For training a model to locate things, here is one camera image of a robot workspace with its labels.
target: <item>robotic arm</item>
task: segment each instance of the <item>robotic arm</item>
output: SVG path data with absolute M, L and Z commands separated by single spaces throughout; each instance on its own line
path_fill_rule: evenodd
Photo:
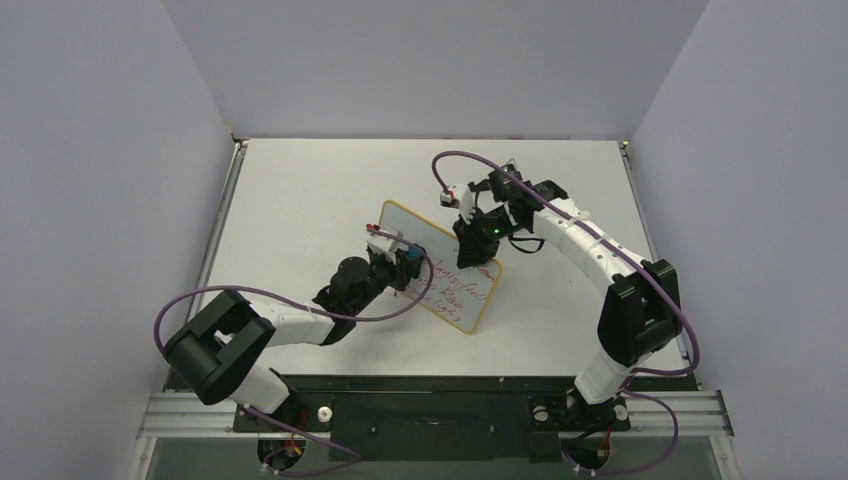
M 204 404 L 231 398 L 274 413 L 290 391 L 280 376 L 257 362 L 262 350 L 295 343 L 332 345 L 356 322 L 315 314 L 312 307 L 353 317 L 386 288 L 403 291 L 418 278 L 422 252 L 390 237 L 401 234 L 369 225 L 369 260 L 342 260 L 330 284 L 306 305 L 307 311 L 248 301 L 235 290 L 224 290 L 171 337 L 162 355 Z
M 648 262 L 618 244 L 589 221 L 588 212 L 581 211 L 554 182 L 532 185 L 523 180 L 514 160 L 503 169 L 573 218 L 566 220 L 499 171 L 477 184 L 451 185 L 441 194 L 441 204 L 459 209 L 459 218 L 453 225 L 459 240 L 457 266 L 488 262 L 497 254 L 500 240 L 520 230 L 535 233 L 577 265 L 605 295 L 605 300 L 598 323 L 602 348 L 575 379 L 579 392 L 576 400 L 588 405 L 603 404 L 621 391 L 634 368 L 679 335 L 683 327 L 648 282 L 618 253 L 604 246 L 601 239 L 642 265 L 679 305 L 677 274 L 665 260 Z M 487 190 L 501 205 L 483 212 L 477 207 L 476 197 Z M 597 232 L 599 238 L 590 235 L 578 221 Z

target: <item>wall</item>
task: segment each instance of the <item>wall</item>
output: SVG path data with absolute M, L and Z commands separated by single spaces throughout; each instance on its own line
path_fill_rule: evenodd
M 240 137 L 630 138 L 707 0 L 164 0 Z
M 232 141 L 156 0 L 0 6 L 3 478 L 119 478 Z
M 848 4 L 712 0 L 633 169 L 748 478 L 844 478 Z

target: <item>table top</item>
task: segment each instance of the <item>table top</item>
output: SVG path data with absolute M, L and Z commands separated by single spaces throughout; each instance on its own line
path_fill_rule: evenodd
M 377 221 L 387 199 L 450 229 L 457 211 L 439 205 L 430 171 L 433 156 L 444 150 L 467 150 L 501 164 L 515 158 L 525 179 L 557 182 L 619 243 L 651 258 L 615 142 L 251 139 L 208 283 L 310 300 L 342 259 L 366 256 L 364 226 Z M 448 183 L 477 182 L 488 173 L 460 157 L 439 165 Z M 336 345 L 272 348 L 261 358 L 281 374 L 580 373 L 600 349 L 603 295 L 553 247 L 525 255 L 505 243 L 498 259 L 503 277 L 472 335 L 416 307 L 396 319 L 360 324 Z M 389 313 L 408 301 L 385 292 L 363 315 Z M 681 368 L 677 343 L 647 366 Z

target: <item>purple cable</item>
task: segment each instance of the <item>purple cable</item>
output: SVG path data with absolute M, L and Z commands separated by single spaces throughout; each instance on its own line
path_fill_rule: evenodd
M 674 433 L 671 436 L 671 443 L 669 444 L 668 448 L 665 449 L 665 451 L 662 453 L 662 455 L 658 456 L 657 458 L 651 460 L 650 462 L 648 462 L 644 465 L 640 465 L 638 467 L 630 467 L 630 468 L 616 468 L 614 470 L 592 470 L 592 469 L 588 469 L 586 467 L 583 467 L 583 466 L 579 465 L 577 462 L 575 462 L 573 458 L 571 458 L 571 455 L 568 454 L 567 448 L 563 449 L 562 453 L 563 453 L 563 455 L 565 455 L 565 458 L 567 458 L 569 461 L 571 461 L 571 463 L 576 465 L 577 468 L 581 472 L 592 474 L 592 472 L 594 471 L 595 475 L 627 475 L 627 474 L 631 474 L 631 473 L 644 472 L 645 470 L 649 470 L 651 468 L 654 468 L 655 466 L 664 462 L 669 456 L 671 456 L 672 452 L 674 452 L 675 447 L 677 447 L 677 440 L 678 440 L 678 437 L 679 437 L 679 434 L 680 434 L 680 426 L 677 422 L 677 415 L 674 414 L 674 410 L 672 410 L 671 407 L 669 407 L 667 403 L 663 402 L 662 400 L 660 400 L 657 397 L 645 395 L 644 393 L 631 392 L 629 390 L 624 390 L 623 393 L 630 395 L 631 397 L 641 398 L 641 399 L 644 399 L 644 400 L 650 400 L 652 402 L 659 404 L 661 407 L 666 409 L 666 411 L 668 411 L 669 415 L 671 415 L 671 421 L 674 424 Z
M 286 304 L 290 307 L 294 307 L 298 310 L 303 310 L 305 312 L 311 312 L 311 313 L 314 313 L 314 314 L 317 314 L 317 315 L 324 315 L 324 316 L 327 316 L 327 317 L 330 317 L 330 318 L 335 318 L 335 319 L 338 319 L 338 320 L 347 320 L 349 322 L 382 322 L 383 320 L 389 320 L 391 318 L 395 318 L 397 316 L 403 315 L 404 313 L 406 313 L 410 309 L 412 309 L 412 307 L 414 307 L 419 302 L 421 302 L 421 300 L 424 299 L 424 297 L 427 295 L 427 292 L 430 290 L 430 285 L 433 284 L 433 276 L 434 276 L 434 270 L 435 270 L 435 266 L 433 265 L 433 260 L 431 260 L 430 257 L 427 255 L 427 251 L 424 250 L 424 247 L 422 247 L 420 245 L 412 243 L 409 240 L 406 240 L 406 239 L 399 237 L 397 235 L 392 235 L 391 233 L 387 233 L 387 232 L 384 232 L 382 230 L 378 230 L 376 228 L 367 228 L 367 229 L 368 229 L 369 232 L 371 232 L 375 235 L 379 235 L 381 237 L 386 237 L 386 238 L 391 238 L 392 240 L 397 240 L 398 242 L 406 245 L 409 248 L 414 248 L 416 250 L 420 250 L 421 255 L 424 257 L 424 261 L 427 262 L 427 265 L 429 267 L 428 268 L 429 273 L 428 273 L 428 277 L 427 277 L 427 285 L 424 286 L 424 290 L 421 291 L 421 294 L 418 295 L 417 297 L 415 297 L 415 300 L 413 300 L 411 303 L 409 303 L 407 306 L 401 308 L 400 310 L 393 312 L 393 313 L 386 314 L 386 315 L 380 315 L 379 317 L 351 317 L 351 316 L 342 315 L 342 314 L 339 314 L 339 313 L 327 312 L 327 311 L 317 309 L 317 308 L 307 308 L 306 305 L 303 305 L 301 303 L 297 303 L 294 300 L 290 300 L 290 299 L 288 299 L 288 298 L 286 298 L 282 295 L 278 295 L 276 293 L 269 292 L 269 291 L 263 290 L 261 288 L 245 287 L 245 286 L 241 286 L 241 285 L 211 285 L 211 286 L 208 286 L 208 287 L 197 288 L 197 289 L 194 289 L 190 292 L 186 292 L 186 293 L 183 293 L 181 295 L 178 295 L 178 296 L 172 298 L 171 300 L 169 300 L 168 303 L 166 303 L 165 306 L 162 307 L 162 310 L 160 310 L 159 314 L 156 315 L 156 321 L 153 322 L 153 341 L 156 342 L 156 348 L 158 348 L 159 351 L 162 352 L 162 354 L 164 355 L 165 345 L 162 343 L 162 338 L 159 334 L 159 328 L 162 325 L 162 319 L 165 318 L 165 314 L 168 313 L 168 310 L 170 310 L 174 305 L 185 300 L 186 298 L 193 297 L 195 295 L 198 295 L 198 294 L 201 294 L 201 293 L 206 293 L 206 292 L 218 292 L 218 291 L 221 291 L 221 290 L 238 290 L 240 292 L 254 293 L 254 294 L 262 295 L 263 297 L 268 297 L 270 299 L 284 303 L 284 304 Z
M 431 168 L 433 169 L 433 175 L 436 177 L 436 181 L 439 182 L 439 185 L 442 186 L 442 190 L 445 193 L 450 193 L 450 189 L 448 189 L 448 185 L 445 183 L 445 181 L 442 180 L 442 177 L 439 175 L 438 170 L 436 170 L 436 163 L 444 157 L 451 157 L 451 156 L 459 156 L 459 157 L 470 158 L 472 160 L 476 160 L 476 161 L 496 170 L 497 172 L 506 176 L 514 184 L 518 185 L 522 190 L 527 192 L 527 194 L 530 195 L 534 200 L 536 200 L 540 204 L 544 205 L 545 207 L 550 208 L 557 215 L 563 217 L 566 220 L 574 219 L 574 217 L 572 215 L 569 215 L 568 213 L 557 208 L 556 206 L 551 204 L 551 202 L 545 200 L 538 193 L 533 191 L 532 188 L 530 188 L 527 185 L 525 185 L 524 183 L 522 183 L 520 180 L 515 178 L 512 174 L 506 172 L 503 168 L 501 168 L 500 165 L 496 164 L 495 162 L 493 162 L 493 161 L 491 161 L 491 160 L 489 160 L 485 157 L 481 157 L 480 155 L 477 155 L 477 154 L 474 154 L 474 153 L 471 153 L 471 152 L 464 152 L 464 151 L 461 151 L 461 150 L 449 150 L 449 151 L 446 151 L 446 152 L 442 152 L 442 153 L 436 155 L 433 158 L 433 163 L 431 165 Z M 678 307 L 677 304 L 674 303 L 674 300 L 672 300 L 671 297 L 665 292 L 665 290 L 663 290 L 663 288 L 660 286 L 660 284 L 657 283 L 657 281 L 654 280 L 654 278 L 651 277 L 651 275 L 647 271 L 645 271 L 645 269 L 642 268 L 642 266 L 639 265 L 635 260 L 633 260 L 628 255 L 626 255 L 624 252 L 619 250 L 618 247 L 616 247 L 615 245 L 613 245 L 612 243 L 607 241 L 607 239 L 603 238 L 598 232 L 596 232 L 592 227 L 586 225 L 583 221 L 575 219 L 574 224 L 577 225 L 578 227 L 582 228 L 583 231 L 588 233 L 592 238 L 594 238 L 595 240 L 598 240 L 601 245 L 603 245 L 604 247 L 609 249 L 611 252 L 613 252 L 614 254 L 621 257 L 622 260 L 624 260 L 628 265 L 630 265 L 634 270 L 636 270 L 636 272 L 638 272 L 639 275 L 641 275 L 642 278 L 644 278 L 645 281 L 647 281 L 648 284 L 651 285 L 651 288 L 653 288 L 657 292 L 657 294 L 659 294 L 660 298 L 662 298 L 663 302 L 665 302 L 665 304 L 668 305 L 668 307 L 671 309 L 671 311 L 674 313 L 674 315 L 677 318 L 680 319 L 680 323 L 683 324 L 683 329 L 686 331 L 686 335 L 689 337 L 689 341 L 692 343 L 692 361 L 690 362 L 689 366 L 687 366 L 685 368 L 677 369 L 677 370 L 656 370 L 656 369 L 653 369 L 653 368 L 637 367 L 637 368 L 633 369 L 632 373 L 650 373 L 650 374 L 653 374 L 653 375 L 671 377 L 671 376 L 676 376 L 676 375 L 688 375 L 688 374 L 694 372 L 695 369 L 698 367 L 698 364 L 701 363 L 701 347 L 698 344 L 698 339 L 695 337 L 695 330 L 692 328 L 692 325 L 689 323 L 689 320 L 686 318 L 686 316 L 680 310 L 680 307 Z
M 316 437 L 315 435 L 312 435 L 311 433 L 304 432 L 303 430 L 292 427 L 291 425 L 285 424 L 285 423 L 283 423 L 283 422 L 281 422 L 281 421 L 279 421 L 279 420 L 277 420 L 277 419 L 275 419 L 275 418 L 273 418 L 269 415 L 266 415 L 266 414 L 260 412 L 259 410 L 256 410 L 253 407 L 243 406 L 243 408 L 246 412 L 248 412 L 252 415 L 256 415 L 258 418 L 261 418 L 266 423 L 270 423 L 271 425 L 274 425 L 275 427 L 282 428 L 283 430 L 285 430 L 287 432 L 291 432 L 291 433 L 294 433 L 296 435 L 300 435 L 301 437 L 312 440 L 313 442 L 320 443 L 321 445 L 325 445 L 329 448 L 335 448 L 336 450 L 348 453 L 348 454 L 353 456 L 352 459 L 350 459 L 346 462 L 338 463 L 338 464 L 335 464 L 335 465 L 329 465 L 329 466 L 322 467 L 322 468 L 319 468 L 317 470 L 312 470 L 312 471 L 309 471 L 309 472 L 281 471 L 280 475 L 283 476 L 283 477 L 295 477 L 295 478 L 314 477 L 316 475 L 322 475 L 322 474 L 325 474 L 325 473 L 333 472 L 333 471 L 338 470 L 340 468 L 349 467 L 349 466 L 353 465 L 354 463 L 362 461 L 362 455 L 360 455 L 360 454 L 356 453 L 355 451 L 345 447 L 344 445 L 339 445 L 338 443 L 335 443 L 331 440 L 327 440 L 327 439 L 321 438 L 321 437 Z M 270 467 L 271 460 L 275 456 L 282 453 L 284 450 L 285 450 L 285 447 L 278 448 L 277 450 L 274 450 L 273 452 L 269 453 L 262 460 L 262 464 L 268 465 Z

